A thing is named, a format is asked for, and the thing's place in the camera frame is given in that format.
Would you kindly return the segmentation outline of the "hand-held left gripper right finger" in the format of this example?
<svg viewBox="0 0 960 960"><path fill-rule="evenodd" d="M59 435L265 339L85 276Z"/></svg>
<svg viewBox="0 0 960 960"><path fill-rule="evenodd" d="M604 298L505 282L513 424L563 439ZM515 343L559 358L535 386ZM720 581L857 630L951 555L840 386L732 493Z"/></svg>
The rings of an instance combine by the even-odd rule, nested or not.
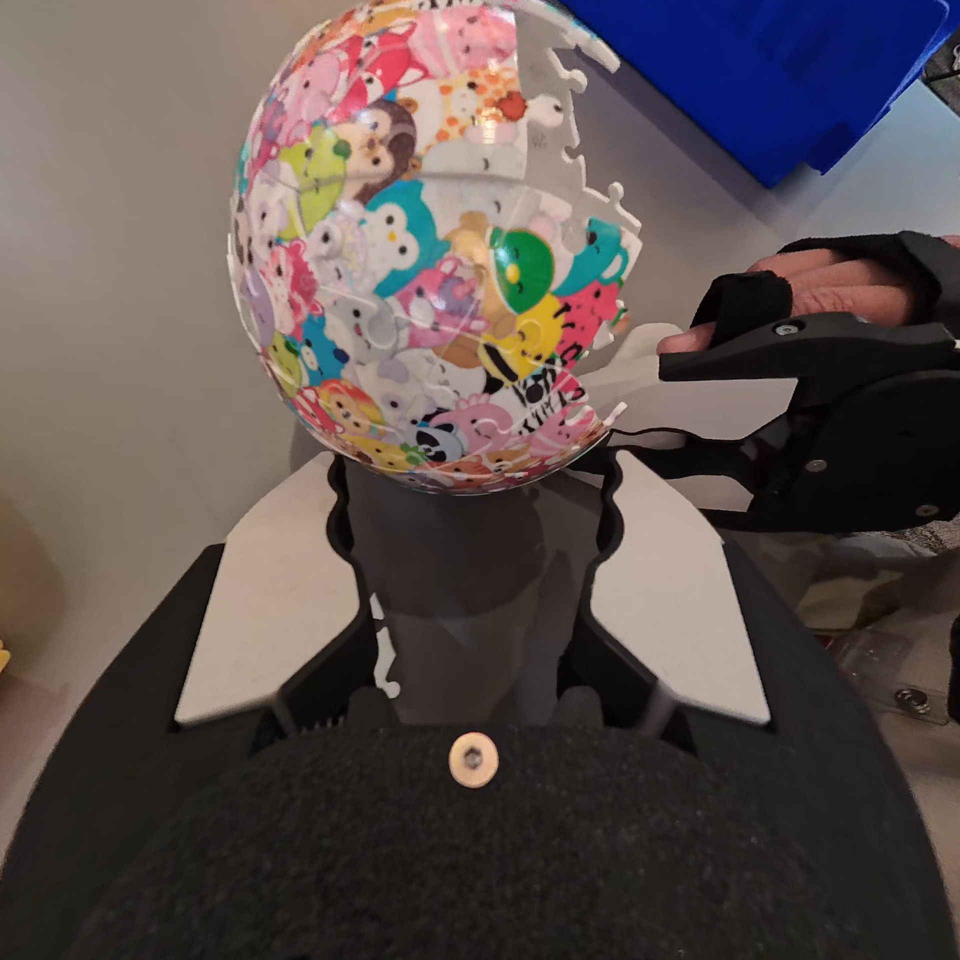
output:
<svg viewBox="0 0 960 960"><path fill-rule="evenodd" d="M665 729L679 709L763 728L771 720L725 543L633 452L609 457L584 579L578 673L618 724Z"/></svg>

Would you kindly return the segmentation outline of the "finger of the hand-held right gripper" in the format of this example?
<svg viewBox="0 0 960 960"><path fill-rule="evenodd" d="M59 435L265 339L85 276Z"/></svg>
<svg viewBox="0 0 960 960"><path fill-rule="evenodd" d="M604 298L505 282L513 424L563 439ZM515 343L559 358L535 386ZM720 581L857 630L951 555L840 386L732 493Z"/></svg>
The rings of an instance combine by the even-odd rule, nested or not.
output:
<svg viewBox="0 0 960 960"><path fill-rule="evenodd" d="M699 510L746 513L761 486L755 461L737 442L684 435L682 446L650 447L639 438L613 435L609 450L627 450Z"/></svg>
<svg viewBox="0 0 960 960"><path fill-rule="evenodd" d="M661 355L696 349L693 330L668 323L646 323L631 330L618 352L601 367L601 415L611 415L637 393L660 381Z"/></svg>

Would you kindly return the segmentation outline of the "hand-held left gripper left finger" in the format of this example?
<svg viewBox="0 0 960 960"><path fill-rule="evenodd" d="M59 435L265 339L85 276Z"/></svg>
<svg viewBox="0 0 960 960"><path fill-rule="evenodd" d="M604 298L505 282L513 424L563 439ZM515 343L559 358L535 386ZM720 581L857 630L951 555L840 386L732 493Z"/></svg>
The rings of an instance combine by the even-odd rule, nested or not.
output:
<svg viewBox="0 0 960 960"><path fill-rule="evenodd" d="M334 720L385 691L385 626L354 561L345 461L321 453L227 536L175 722L265 710L282 729Z"/></svg>

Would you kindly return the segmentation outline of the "colourful puzzle ball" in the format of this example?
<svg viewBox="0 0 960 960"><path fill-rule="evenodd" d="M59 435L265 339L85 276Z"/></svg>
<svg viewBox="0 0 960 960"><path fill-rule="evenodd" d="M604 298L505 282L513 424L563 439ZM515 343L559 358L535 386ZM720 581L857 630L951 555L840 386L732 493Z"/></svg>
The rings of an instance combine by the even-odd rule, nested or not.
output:
<svg viewBox="0 0 960 960"><path fill-rule="evenodd" d="M234 300L283 402L342 461L492 494L611 430L575 367L628 322L641 225L573 154L570 50L618 69L545 2L362 2L309 30L258 103Z"/></svg>

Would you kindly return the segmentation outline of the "white puzzle piece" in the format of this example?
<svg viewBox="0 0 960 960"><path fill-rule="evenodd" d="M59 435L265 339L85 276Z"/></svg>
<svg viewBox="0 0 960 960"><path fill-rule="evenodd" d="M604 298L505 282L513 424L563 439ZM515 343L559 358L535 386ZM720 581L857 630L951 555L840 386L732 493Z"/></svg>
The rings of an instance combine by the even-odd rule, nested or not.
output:
<svg viewBox="0 0 960 960"><path fill-rule="evenodd" d="M391 632L387 626L381 626L376 631L377 658L373 670L375 687L390 701L395 701L402 693L402 685L391 677L391 671L397 660Z"/></svg>

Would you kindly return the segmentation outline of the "person's right hand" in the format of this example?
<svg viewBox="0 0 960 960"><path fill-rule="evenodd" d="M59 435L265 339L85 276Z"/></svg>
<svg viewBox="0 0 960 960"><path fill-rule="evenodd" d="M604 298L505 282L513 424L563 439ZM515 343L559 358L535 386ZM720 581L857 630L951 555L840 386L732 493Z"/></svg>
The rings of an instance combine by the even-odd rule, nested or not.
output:
<svg viewBox="0 0 960 960"><path fill-rule="evenodd" d="M781 318L848 313L883 328L914 319L919 294L894 234L810 238L754 262L784 290Z"/></svg>

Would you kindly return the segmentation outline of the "beige hoodie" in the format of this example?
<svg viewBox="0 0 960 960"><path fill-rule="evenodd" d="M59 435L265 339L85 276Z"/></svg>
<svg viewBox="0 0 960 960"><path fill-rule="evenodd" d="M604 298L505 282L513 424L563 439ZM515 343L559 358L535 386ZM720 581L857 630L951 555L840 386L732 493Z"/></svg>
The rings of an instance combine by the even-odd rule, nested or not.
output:
<svg viewBox="0 0 960 960"><path fill-rule="evenodd" d="M875 629L917 642L916 676L947 692L946 726L876 713L895 748L919 756L944 750L958 765L958 523L934 522L901 533L805 536L798 546L795 609L824 641Z"/></svg>

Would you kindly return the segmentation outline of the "blue plastic bin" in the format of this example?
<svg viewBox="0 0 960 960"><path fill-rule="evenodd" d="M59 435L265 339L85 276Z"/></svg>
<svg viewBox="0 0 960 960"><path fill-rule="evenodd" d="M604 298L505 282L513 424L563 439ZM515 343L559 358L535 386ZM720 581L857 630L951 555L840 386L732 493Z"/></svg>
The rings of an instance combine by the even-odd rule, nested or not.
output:
<svg viewBox="0 0 960 960"><path fill-rule="evenodd" d="M762 186L829 172L957 31L954 1L571 1Z"/></svg>

